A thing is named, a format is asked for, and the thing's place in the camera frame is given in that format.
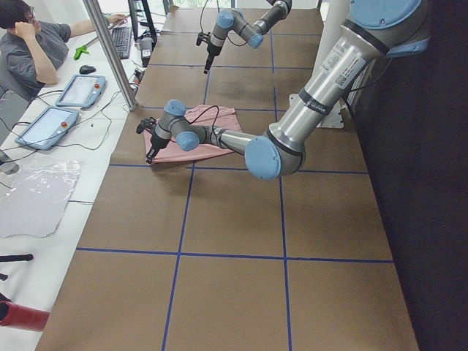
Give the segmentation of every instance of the sleeve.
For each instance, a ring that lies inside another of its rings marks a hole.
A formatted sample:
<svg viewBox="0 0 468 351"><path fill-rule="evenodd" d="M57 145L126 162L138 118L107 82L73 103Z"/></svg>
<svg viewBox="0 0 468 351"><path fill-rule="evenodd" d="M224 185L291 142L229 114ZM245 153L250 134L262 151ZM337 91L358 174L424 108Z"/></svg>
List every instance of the sleeve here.
<svg viewBox="0 0 468 351"><path fill-rule="evenodd" d="M63 39L64 42L68 42L72 35L72 30L70 29L70 26L68 24L57 24L57 23L51 23L52 25L52 30L54 30L60 38Z"/></svg>
<svg viewBox="0 0 468 351"><path fill-rule="evenodd" d="M8 53L6 57L8 70L21 80L37 85L36 67L32 56L28 53Z"/></svg>

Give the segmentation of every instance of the person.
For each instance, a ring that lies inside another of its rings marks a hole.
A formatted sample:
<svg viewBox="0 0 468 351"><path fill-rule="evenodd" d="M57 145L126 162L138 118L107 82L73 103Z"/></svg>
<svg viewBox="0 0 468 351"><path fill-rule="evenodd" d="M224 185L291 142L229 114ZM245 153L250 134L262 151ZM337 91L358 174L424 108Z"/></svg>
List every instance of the person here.
<svg viewBox="0 0 468 351"><path fill-rule="evenodd" d="M110 15L106 22L121 22L125 17ZM39 21L34 8L23 0L0 0L0 27L7 30L0 39L3 64L32 97L45 84L58 82L57 69L69 51L66 42L94 30L90 20L70 25Z"/></svg>

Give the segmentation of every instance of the person's arm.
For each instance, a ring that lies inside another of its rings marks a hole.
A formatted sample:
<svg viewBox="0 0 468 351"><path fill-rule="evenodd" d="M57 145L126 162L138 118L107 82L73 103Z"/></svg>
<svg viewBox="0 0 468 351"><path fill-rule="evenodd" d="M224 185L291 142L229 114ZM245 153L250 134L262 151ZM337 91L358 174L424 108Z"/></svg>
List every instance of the person's arm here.
<svg viewBox="0 0 468 351"><path fill-rule="evenodd" d="M31 52L34 66L36 68L37 80L46 84L57 83L59 78L57 77L56 68L37 42L34 27L26 22L17 22L15 24L15 33L18 37L24 40Z"/></svg>
<svg viewBox="0 0 468 351"><path fill-rule="evenodd" d="M117 23L123 21L125 18L126 15L122 14L107 16L109 23ZM72 35L70 36L71 38L94 31L91 20L82 20L80 22L70 24L70 29L72 30Z"/></svg>

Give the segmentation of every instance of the white desk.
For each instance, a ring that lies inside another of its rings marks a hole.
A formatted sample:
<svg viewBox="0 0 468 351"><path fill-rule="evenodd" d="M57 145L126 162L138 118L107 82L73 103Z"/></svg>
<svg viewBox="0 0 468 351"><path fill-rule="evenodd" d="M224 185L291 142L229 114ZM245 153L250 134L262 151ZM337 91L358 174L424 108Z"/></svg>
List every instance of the white desk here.
<svg viewBox="0 0 468 351"><path fill-rule="evenodd" d="M73 59L75 48L87 43L95 36L95 33L90 33L72 38L69 41L68 58L58 71L59 82L56 85L44 87L40 92L42 94L46 91L63 89L70 78L78 73L81 65L90 64L95 66L97 68L95 74L104 75L107 78L107 87L92 109L80 113L78 122L100 110L110 101L112 95L119 91L99 42L96 42L88 49L90 55L82 54L77 61ZM127 77L130 77L137 68L134 62L141 63L138 50L132 50L130 59L122 61ZM58 96L58 94L46 95L43 99L50 105L54 105ZM34 100L24 113L21 121L33 121L45 108L46 104L43 101L40 99ZM79 143L89 148L95 148L105 137L104 142L97 150L89 151L81 146L54 147L50 151L38 151L20 160L18 164L21 167L29 162L51 161L53 163L53 161L77 160L81 166L80 177L71 200L93 202L107 170L110 155L116 147L127 118L128 109L121 94L118 94L110 106L105 109L105 113L112 120L107 136L105 136L105 133L110 121L102 114L97 114L92 119L70 130L68 135L59 142L61 145ZM14 131L19 133L24 128L26 127L15 127ZM7 150L18 146L14 140L15 135L10 133L1 149ZM31 149L16 148L6 152L12 159L19 159L30 154ZM2 183L10 185L14 179L15 175L0 173ZM3 203L7 191L7 188L0 186L0 204ZM0 255L23 253L32 253L34 255L31 262L0 263L0 272L10 276L5 282L0 282L0 292L14 303L50 311L59 293L61 283L90 211L90 204L68 203L57 231L51 237L32 238L22 236L0 239ZM27 220L28 214L23 215L24 219ZM8 327L0 328L0 350L33 351L40 336L41 333L33 331Z"/></svg>

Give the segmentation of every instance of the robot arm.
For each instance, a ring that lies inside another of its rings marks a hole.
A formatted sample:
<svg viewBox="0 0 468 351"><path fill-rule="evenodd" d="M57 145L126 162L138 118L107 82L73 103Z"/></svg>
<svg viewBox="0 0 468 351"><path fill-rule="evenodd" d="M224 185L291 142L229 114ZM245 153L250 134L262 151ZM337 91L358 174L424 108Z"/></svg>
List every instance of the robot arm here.
<svg viewBox="0 0 468 351"><path fill-rule="evenodd" d="M252 26L247 23L240 10L224 10L218 14L213 33L198 34L197 46L208 44L208 58L204 73L208 73L213 60L221 53L229 31L233 30L252 48L257 49L263 42L263 36L280 20L284 20L291 11L293 0L267 0L273 7Z"/></svg>
<svg viewBox="0 0 468 351"><path fill-rule="evenodd" d="M209 143L243 154L247 168L261 179L296 172L306 157L304 141L370 61L388 53L404 56L426 48L427 0L399 3L402 5L398 7L393 1L352 1L350 15L341 25L341 37L319 72L301 89L281 120L270 124L261 136L216 126L192 126L184 118L184 104L169 101L165 114L152 129L148 163L174 136L185 151Z"/></svg>

